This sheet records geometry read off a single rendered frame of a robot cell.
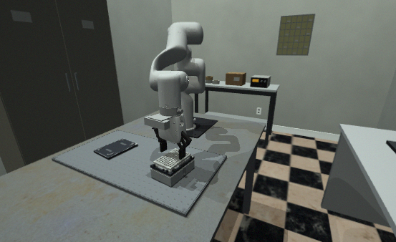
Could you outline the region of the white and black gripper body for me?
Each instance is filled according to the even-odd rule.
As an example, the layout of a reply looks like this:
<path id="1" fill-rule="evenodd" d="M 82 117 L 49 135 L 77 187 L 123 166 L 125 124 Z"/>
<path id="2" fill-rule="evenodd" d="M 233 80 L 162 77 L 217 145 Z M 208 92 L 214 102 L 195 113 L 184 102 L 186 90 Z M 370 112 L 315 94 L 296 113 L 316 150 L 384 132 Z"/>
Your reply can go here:
<path id="1" fill-rule="evenodd" d="M 184 115 L 179 114 L 167 117 L 171 117 L 167 119 L 170 120 L 170 128 L 167 130 L 158 129 L 159 137 L 170 142 L 180 143 L 181 132 L 183 131 L 186 134 Z"/>

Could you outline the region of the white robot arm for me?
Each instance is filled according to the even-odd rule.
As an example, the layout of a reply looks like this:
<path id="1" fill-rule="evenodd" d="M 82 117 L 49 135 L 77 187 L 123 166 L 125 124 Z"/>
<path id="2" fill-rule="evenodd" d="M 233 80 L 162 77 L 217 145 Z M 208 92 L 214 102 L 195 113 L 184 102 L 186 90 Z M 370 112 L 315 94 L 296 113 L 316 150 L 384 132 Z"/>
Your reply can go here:
<path id="1" fill-rule="evenodd" d="M 193 124 L 196 118 L 193 119 L 190 94 L 204 93 L 206 66 L 202 59 L 192 58 L 189 44 L 203 42 L 203 28 L 197 22 L 177 22 L 168 30 L 167 49 L 153 60 L 149 79 L 151 89 L 158 92 L 160 113 L 144 117 L 144 123 L 167 130 L 170 128 L 170 120 L 167 119 L 171 118 L 167 116 L 183 114 L 186 131 L 191 131 L 196 129 Z M 177 71 L 162 71 L 175 63 Z"/>

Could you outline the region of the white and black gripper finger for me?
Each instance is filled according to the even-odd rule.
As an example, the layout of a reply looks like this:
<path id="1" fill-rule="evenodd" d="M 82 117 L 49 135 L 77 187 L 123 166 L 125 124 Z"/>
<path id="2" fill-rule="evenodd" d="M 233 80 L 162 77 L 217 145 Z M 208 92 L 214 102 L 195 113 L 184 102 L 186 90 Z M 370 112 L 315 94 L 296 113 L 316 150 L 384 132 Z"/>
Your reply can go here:
<path id="1" fill-rule="evenodd" d="M 167 141 L 159 137 L 158 128 L 154 129 L 158 142 L 160 143 L 160 151 L 164 152 L 167 150 Z"/>
<path id="2" fill-rule="evenodd" d="M 184 140 L 184 139 L 185 140 Z M 186 142 L 185 142 L 186 141 Z M 189 146 L 190 142 L 191 142 L 191 138 L 189 138 L 183 131 L 181 132 L 181 139 L 180 139 L 180 143 L 178 144 L 178 147 L 180 148 L 178 150 L 179 152 L 179 159 L 183 159 L 185 157 L 185 148 Z M 183 144 L 183 145 L 181 145 Z"/>

